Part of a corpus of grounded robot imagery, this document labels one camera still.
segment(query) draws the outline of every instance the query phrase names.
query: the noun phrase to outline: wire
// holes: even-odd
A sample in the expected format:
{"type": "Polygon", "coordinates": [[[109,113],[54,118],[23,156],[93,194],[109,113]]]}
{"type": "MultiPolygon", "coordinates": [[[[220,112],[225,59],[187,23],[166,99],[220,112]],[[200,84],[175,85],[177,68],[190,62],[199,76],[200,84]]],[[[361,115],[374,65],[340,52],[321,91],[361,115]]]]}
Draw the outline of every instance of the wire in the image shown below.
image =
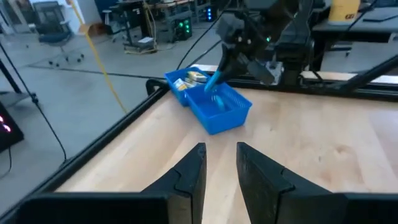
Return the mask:
{"type": "Polygon", "coordinates": [[[213,46],[211,46],[209,49],[207,49],[205,52],[203,52],[199,57],[197,57],[194,61],[192,61],[187,67],[191,67],[192,65],[196,64],[200,59],[202,59],[206,54],[211,52],[217,45],[221,43],[221,40],[217,41],[213,46]]]}
{"type": "MultiPolygon", "coordinates": [[[[372,8],[376,3],[378,2],[378,0],[375,0],[370,6],[369,8],[372,8]]],[[[330,45],[330,47],[332,47],[335,43],[337,43],[338,41],[340,41],[354,26],[357,22],[359,22],[363,16],[365,16],[366,13],[368,13],[369,11],[365,11],[364,13],[362,13],[360,16],[358,16],[358,18],[356,18],[356,20],[348,26],[348,28],[343,31],[330,45]]],[[[320,57],[322,57],[330,48],[325,48],[323,50],[323,52],[319,53],[316,57],[314,57],[314,59],[312,60],[313,62],[318,60],[320,57]]]]}
{"type": "Polygon", "coordinates": [[[49,126],[52,134],[54,135],[55,139],[57,140],[58,144],[61,147],[62,153],[63,153],[63,162],[65,162],[67,160],[67,152],[65,151],[65,148],[60,140],[60,138],[58,137],[58,135],[56,134],[56,132],[54,131],[54,128],[52,127],[49,119],[46,117],[46,115],[44,114],[44,112],[42,111],[42,109],[39,106],[39,103],[36,100],[36,97],[32,94],[32,92],[30,92],[29,88],[27,87],[24,79],[21,77],[21,75],[19,74],[17,68],[15,67],[14,63],[11,61],[11,58],[8,56],[6,49],[4,49],[4,47],[2,46],[1,42],[0,42],[0,48],[3,51],[4,55],[6,56],[8,62],[10,63],[12,69],[15,71],[15,73],[17,74],[19,80],[21,81],[22,85],[24,86],[27,94],[30,96],[30,98],[33,101],[33,104],[36,106],[36,108],[39,110],[40,114],[43,116],[45,122],[47,123],[47,125],[49,126]]]}
{"type": "Polygon", "coordinates": [[[200,41],[200,39],[202,39],[202,38],[207,34],[207,32],[209,32],[209,30],[211,30],[211,28],[213,28],[213,26],[214,26],[214,25],[217,23],[217,21],[221,18],[221,16],[224,14],[225,9],[231,4],[231,1],[232,1],[232,0],[229,0],[229,1],[228,1],[227,5],[225,5],[225,8],[224,8],[223,11],[221,12],[221,14],[217,17],[217,19],[212,23],[212,25],[211,25],[209,28],[207,28],[207,30],[206,30],[204,33],[202,33],[202,35],[197,39],[197,41],[195,41],[195,43],[193,43],[193,45],[189,48],[189,50],[186,52],[186,54],[184,55],[184,57],[181,59],[179,65],[178,65],[178,67],[177,67],[177,70],[180,69],[182,62],[184,62],[184,60],[186,59],[186,57],[188,56],[188,54],[189,54],[189,53],[191,52],[191,50],[196,46],[196,44],[200,41]]]}
{"type": "MultiPolygon", "coordinates": [[[[72,5],[72,8],[73,8],[73,11],[75,12],[75,14],[76,14],[76,16],[77,16],[77,18],[78,18],[78,20],[80,22],[80,25],[85,27],[85,24],[83,23],[83,19],[81,18],[80,14],[79,14],[76,6],[75,6],[74,1],[70,1],[70,2],[71,2],[71,5],[72,5]]],[[[104,65],[101,62],[100,56],[98,55],[98,52],[97,52],[97,50],[94,47],[94,44],[93,44],[93,41],[90,38],[90,35],[88,35],[88,29],[86,29],[84,32],[85,32],[85,36],[86,36],[87,42],[90,45],[91,50],[94,53],[95,60],[97,61],[97,64],[98,64],[99,68],[101,69],[102,73],[104,74],[105,81],[108,84],[109,89],[111,90],[112,94],[114,95],[114,97],[115,97],[116,101],[118,102],[119,106],[122,108],[123,112],[125,114],[127,114],[127,109],[123,106],[122,101],[120,100],[118,94],[114,90],[112,82],[111,82],[111,79],[109,78],[108,73],[106,72],[105,67],[104,67],[104,65]]]]}
{"type": "Polygon", "coordinates": [[[8,170],[5,173],[0,175],[0,180],[5,178],[11,172],[11,169],[12,169],[12,156],[11,156],[11,148],[10,147],[8,148],[8,158],[10,161],[8,170]]]}
{"type": "MultiPolygon", "coordinates": [[[[369,6],[369,8],[372,8],[372,7],[377,3],[377,1],[378,1],[378,0],[375,0],[375,1],[369,6]]],[[[333,46],[335,43],[337,43],[338,41],[340,41],[340,40],[351,30],[351,28],[353,28],[353,27],[355,26],[355,24],[356,24],[357,22],[359,22],[359,21],[362,19],[362,17],[365,16],[365,14],[368,13],[368,12],[369,12],[369,11],[365,11],[365,12],[363,12],[360,16],[358,16],[358,18],[356,18],[356,20],[355,20],[344,32],[342,32],[342,33],[338,36],[338,38],[337,38],[335,41],[332,42],[332,44],[330,45],[330,48],[331,48],[331,46],[333,46]]],[[[312,63],[313,63],[314,61],[317,61],[320,57],[322,57],[322,56],[326,53],[326,51],[328,51],[328,50],[329,50],[329,48],[326,48],[326,47],[325,47],[325,49],[323,49],[323,52],[321,52],[321,53],[318,54],[316,57],[314,57],[314,59],[312,60],[312,63]]],[[[318,73],[317,71],[315,71],[314,68],[311,69],[311,72],[318,78],[319,81],[321,81],[323,87],[326,87],[325,82],[323,81],[323,78],[319,75],[319,73],[318,73]]]]}
{"type": "MultiPolygon", "coordinates": [[[[298,1],[298,13],[300,13],[302,11],[302,4],[301,4],[301,0],[297,0],[297,1],[298,1]]],[[[293,16],[289,12],[289,10],[287,10],[286,6],[284,7],[284,11],[285,11],[285,14],[292,20],[292,24],[294,26],[294,32],[295,32],[294,38],[290,41],[290,42],[294,42],[297,39],[297,37],[299,36],[299,27],[297,25],[296,17],[293,16]]]]}

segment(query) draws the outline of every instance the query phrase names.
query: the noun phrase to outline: workbench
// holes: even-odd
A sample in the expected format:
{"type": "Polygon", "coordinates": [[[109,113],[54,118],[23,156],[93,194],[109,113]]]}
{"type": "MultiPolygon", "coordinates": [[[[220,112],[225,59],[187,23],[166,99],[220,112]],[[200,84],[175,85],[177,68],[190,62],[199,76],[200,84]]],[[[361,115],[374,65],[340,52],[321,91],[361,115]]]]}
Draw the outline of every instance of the workbench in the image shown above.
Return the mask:
{"type": "Polygon", "coordinates": [[[34,193],[139,192],[205,142],[203,223],[249,223],[236,171],[238,141],[332,192],[398,192],[398,104],[236,90],[253,102],[245,125],[210,136],[161,86],[34,193]]]}
{"type": "MultiPolygon", "coordinates": [[[[389,19],[384,22],[364,22],[367,17],[378,15],[396,15],[398,14],[396,7],[375,8],[364,15],[348,32],[346,26],[336,26],[328,23],[328,19],[321,21],[312,28],[312,37],[314,39],[314,55],[317,57],[325,51],[328,42],[335,40],[352,41],[352,42],[373,42],[388,43],[391,34],[398,32],[398,18],[389,19]]],[[[317,57],[313,62],[315,71],[321,70],[323,55],[317,57]]]]}
{"type": "Polygon", "coordinates": [[[159,3],[148,5],[149,9],[160,9],[165,16],[167,26],[168,41],[174,41],[175,21],[192,19],[192,11],[190,3],[194,0],[177,0],[170,3],[159,3]]]}

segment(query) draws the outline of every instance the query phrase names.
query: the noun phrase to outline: table surface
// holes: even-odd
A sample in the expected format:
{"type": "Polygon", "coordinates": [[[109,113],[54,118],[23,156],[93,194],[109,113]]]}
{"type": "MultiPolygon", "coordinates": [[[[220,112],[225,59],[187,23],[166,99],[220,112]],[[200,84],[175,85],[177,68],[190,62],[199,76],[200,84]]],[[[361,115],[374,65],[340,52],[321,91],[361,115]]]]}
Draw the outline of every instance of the table surface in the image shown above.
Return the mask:
{"type": "Polygon", "coordinates": [[[168,92],[57,191],[139,192],[205,142],[203,223],[249,223],[236,172],[242,141],[333,192],[398,192],[398,104],[236,90],[253,102],[244,126],[209,136],[168,92]]]}
{"type": "MultiPolygon", "coordinates": [[[[357,22],[352,28],[351,32],[381,32],[381,33],[393,33],[398,32],[398,18],[390,19],[384,22],[364,22],[363,19],[368,16],[375,16],[379,14],[391,14],[398,15],[398,7],[384,7],[375,8],[373,11],[367,12],[366,15],[357,22]]],[[[324,32],[341,32],[346,30],[349,25],[330,25],[328,20],[322,21],[320,24],[313,27],[314,31],[324,31],[324,32]]]]}

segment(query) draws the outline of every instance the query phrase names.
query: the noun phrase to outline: blue plastic basket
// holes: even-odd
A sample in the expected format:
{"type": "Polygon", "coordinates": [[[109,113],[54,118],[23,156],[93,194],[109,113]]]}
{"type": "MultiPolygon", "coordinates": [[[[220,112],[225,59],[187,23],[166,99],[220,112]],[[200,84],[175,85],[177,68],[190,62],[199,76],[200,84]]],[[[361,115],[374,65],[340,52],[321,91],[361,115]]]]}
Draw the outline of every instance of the blue plastic basket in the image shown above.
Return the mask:
{"type": "Polygon", "coordinates": [[[210,77],[208,74],[206,74],[204,71],[200,70],[199,68],[196,67],[190,67],[190,68],[186,68],[186,69],[181,69],[181,70],[177,70],[174,72],[169,72],[166,73],[164,76],[167,80],[167,83],[170,86],[171,91],[174,93],[175,97],[177,97],[178,101],[181,103],[182,106],[188,106],[188,101],[186,98],[186,94],[185,91],[179,91],[175,85],[174,82],[177,81],[179,78],[181,78],[182,80],[184,80],[185,77],[187,77],[187,72],[200,72],[202,74],[204,74],[205,76],[207,76],[208,78],[210,77]]]}
{"type": "Polygon", "coordinates": [[[209,134],[217,134],[242,126],[252,103],[227,84],[221,84],[212,93],[205,93],[204,86],[186,90],[189,105],[209,134]],[[219,96],[224,103],[220,108],[214,100],[219,96]]]}

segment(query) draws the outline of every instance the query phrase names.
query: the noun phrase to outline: gray floor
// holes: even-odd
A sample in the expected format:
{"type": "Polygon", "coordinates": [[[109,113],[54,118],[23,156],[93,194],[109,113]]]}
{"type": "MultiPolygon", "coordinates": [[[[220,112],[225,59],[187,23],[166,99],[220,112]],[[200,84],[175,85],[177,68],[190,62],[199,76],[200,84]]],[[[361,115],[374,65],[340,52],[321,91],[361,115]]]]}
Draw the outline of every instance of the gray floor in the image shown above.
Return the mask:
{"type": "MultiPolygon", "coordinates": [[[[175,70],[179,60],[206,26],[208,24],[196,26],[193,38],[188,41],[179,42],[170,50],[150,55],[126,55],[120,42],[113,44],[107,37],[94,39],[106,70],[112,74],[114,88],[129,110],[146,97],[144,84],[147,79],[120,75],[162,77],[165,72],[175,70]]],[[[211,30],[183,65],[188,64],[217,40],[214,30],[211,30]]],[[[1,37],[0,41],[29,88],[37,93],[41,107],[63,142],[68,157],[81,151],[123,116],[103,76],[98,73],[100,69],[83,37],[75,38],[67,45],[66,50],[82,52],[86,59],[83,63],[62,64],[61,70],[52,69],[48,64],[48,59],[59,54],[59,49],[40,45],[32,35],[1,37]]],[[[159,46],[160,49],[170,47],[167,44],[159,46]]],[[[396,52],[395,43],[355,43],[348,58],[344,57],[344,52],[327,54],[323,70],[364,70],[396,52]]],[[[221,50],[218,47],[200,63],[214,65],[219,62],[220,57],[221,50]]],[[[0,54],[0,58],[17,80],[3,54],[0,54]]],[[[0,76],[0,90],[11,90],[3,76],[0,76]]],[[[25,133],[25,141],[12,147],[11,173],[0,180],[0,213],[53,173],[62,162],[60,147],[30,100],[9,108],[9,112],[25,133]]],[[[3,152],[0,154],[0,174],[7,167],[7,153],[3,152]]]]}

